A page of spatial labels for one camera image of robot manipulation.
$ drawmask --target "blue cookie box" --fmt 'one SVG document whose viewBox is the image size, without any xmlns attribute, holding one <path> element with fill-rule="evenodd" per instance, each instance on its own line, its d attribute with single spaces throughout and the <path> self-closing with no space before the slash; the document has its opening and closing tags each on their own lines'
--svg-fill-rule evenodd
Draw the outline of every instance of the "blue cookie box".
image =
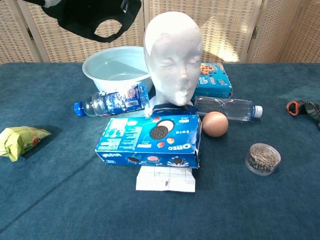
<svg viewBox="0 0 320 240">
<path fill-rule="evenodd" d="M 151 137 L 157 125 L 168 129 L 161 139 Z M 200 135 L 198 115 L 117 117 L 110 119 L 95 152 L 110 165 L 197 169 Z"/>
<path fill-rule="evenodd" d="M 204 66 L 211 66 L 212 71 L 203 71 Z M 232 86 L 221 63 L 201 63 L 201 75 L 191 100 L 195 96 L 228 99 L 232 95 Z"/>
</svg>

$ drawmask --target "nutrition label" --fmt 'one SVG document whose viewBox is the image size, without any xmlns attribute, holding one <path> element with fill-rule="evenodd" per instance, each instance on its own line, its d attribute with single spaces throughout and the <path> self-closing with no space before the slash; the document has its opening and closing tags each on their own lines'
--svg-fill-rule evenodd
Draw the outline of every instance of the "nutrition label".
<svg viewBox="0 0 320 240">
<path fill-rule="evenodd" d="M 101 142 L 98 150 L 117 150 L 120 144 L 121 138 L 108 138 L 106 141 Z"/>
<path fill-rule="evenodd" d="M 127 127 L 122 137 L 121 144 L 118 147 L 118 150 L 135 150 L 141 131 L 141 126 Z"/>
</svg>

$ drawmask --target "barcode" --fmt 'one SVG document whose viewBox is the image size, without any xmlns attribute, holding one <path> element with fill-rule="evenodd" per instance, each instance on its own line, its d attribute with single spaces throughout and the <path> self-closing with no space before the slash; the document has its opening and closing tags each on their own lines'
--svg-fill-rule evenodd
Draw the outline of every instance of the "barcode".
<svg viewBox="0 0 320 240">
<path fill-rule="evenodd" d="M 126 102 L 126 103 L 125 103 L 125 106 L 126 106 L 127 108 L 132 107 L 132 106 L 136 106 L 136 105 L 139 105 L 138 100 L 129 101 L 129 102 Z"/>
<path fill-rule="evenodd" d="M 212 76 L 210 77 L 210 82 L 211 82 L 211 84 L 214 84 L 214 85 L 216 84 L 216 81 Z"/>
</svg>

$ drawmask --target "mannequin head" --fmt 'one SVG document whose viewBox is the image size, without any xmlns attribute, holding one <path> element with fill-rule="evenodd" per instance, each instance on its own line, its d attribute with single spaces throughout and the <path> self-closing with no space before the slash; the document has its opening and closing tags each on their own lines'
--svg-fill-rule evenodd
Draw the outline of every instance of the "mannequin head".
<svg viewBox="0 0 320 240">
<path fill-rule="evenodd" d="M 203 54 L 198 25 L 182 12 L 165 12 L 144 34 L 144 58 L 156 95 L 151 105 L 187 104 L 196 89 Z"/>
</svg>

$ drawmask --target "orange strap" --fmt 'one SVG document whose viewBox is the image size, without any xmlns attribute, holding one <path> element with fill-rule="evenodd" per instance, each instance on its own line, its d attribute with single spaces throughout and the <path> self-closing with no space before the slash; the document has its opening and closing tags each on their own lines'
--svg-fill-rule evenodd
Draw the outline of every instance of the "orange strap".
<svg viewBox="0 0 320 240">
<path fill-rule="evenodd" d="M 290 111 L 290 106 L 291 104 L 294 104 L 295 105 L 295 113 Z M 288 104 L 286 105 L 286 110 L 287 112 L 292 115 L 292 116 L 297 116 L 299 114 L 299 104 L 297 101 L 290 101 L 288 102 Z"/>
</svg>

